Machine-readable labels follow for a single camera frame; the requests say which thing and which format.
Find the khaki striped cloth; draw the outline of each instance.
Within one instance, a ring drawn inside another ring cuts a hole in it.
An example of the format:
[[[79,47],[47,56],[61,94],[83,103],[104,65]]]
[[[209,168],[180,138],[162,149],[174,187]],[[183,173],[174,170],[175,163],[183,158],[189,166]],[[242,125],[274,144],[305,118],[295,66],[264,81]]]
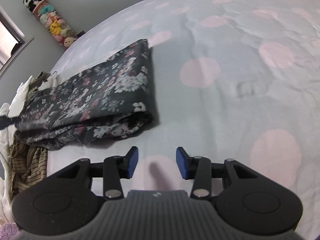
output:
[[[47,158],[47,149],[24,144],[14,136],[10,147],[11,198],[46,178]]]

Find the pile of clothes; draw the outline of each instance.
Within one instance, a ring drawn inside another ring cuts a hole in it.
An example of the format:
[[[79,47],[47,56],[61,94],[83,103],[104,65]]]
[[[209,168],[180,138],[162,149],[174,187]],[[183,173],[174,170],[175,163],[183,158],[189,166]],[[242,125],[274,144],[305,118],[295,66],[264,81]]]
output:
[[[12,104],[0,109],[0,116],[21,120],[0,131],[0,225],[13,222],[14,196],[46,178],[48,150],[75,140],[125,139],[153,121],[151,65],[143,39],[64,82],[42,72],[20,85]]]
[[[0,116],[18,116],[34,92],[60,83],[57,73],[41,72],[36,79],[31,76],[21,83],[11,105],[3,104]],[[0,225],[13,222],[10,205],[14,196],[46,178],[48,150],[23,143],[15,132],[14,125],[0,131],[0,159],[5,170],[5,180],[0,178]]]

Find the plush toy container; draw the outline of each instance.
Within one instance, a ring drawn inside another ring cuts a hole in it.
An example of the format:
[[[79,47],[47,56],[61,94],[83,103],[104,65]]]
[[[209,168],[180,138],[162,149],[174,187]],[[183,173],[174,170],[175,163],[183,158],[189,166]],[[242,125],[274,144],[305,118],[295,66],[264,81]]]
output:
[[[65,49],[77,40],[73,30],[48,0],[24,0],[24,4]]]

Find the light blue bedsheet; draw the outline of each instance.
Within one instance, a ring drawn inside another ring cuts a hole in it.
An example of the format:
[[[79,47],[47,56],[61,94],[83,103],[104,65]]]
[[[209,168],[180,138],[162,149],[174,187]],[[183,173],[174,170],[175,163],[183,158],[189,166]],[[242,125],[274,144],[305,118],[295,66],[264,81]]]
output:
[[[49,154],[51,174],[137,146],[136,189],[185,189],[175,149],[234,158],[301,198],[297,232],[320,233],[320,1],[145,0],[76,41],[52,71],[67,79],[128,44],[153,47],[159,121],[140,136]],[[219,191],[214,183],[214,193]],[[93,191],[102,194],[101,180]]]

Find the panda plush toy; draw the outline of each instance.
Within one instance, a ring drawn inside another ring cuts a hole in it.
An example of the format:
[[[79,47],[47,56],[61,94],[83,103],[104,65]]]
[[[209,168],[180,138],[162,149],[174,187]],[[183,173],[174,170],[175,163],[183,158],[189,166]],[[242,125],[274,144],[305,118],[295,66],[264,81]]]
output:
[[[24,0],[23,3],[26,7],[29,8],[30,12],[33,12],[33,10],[36,8],[36,6],[43,0]]]

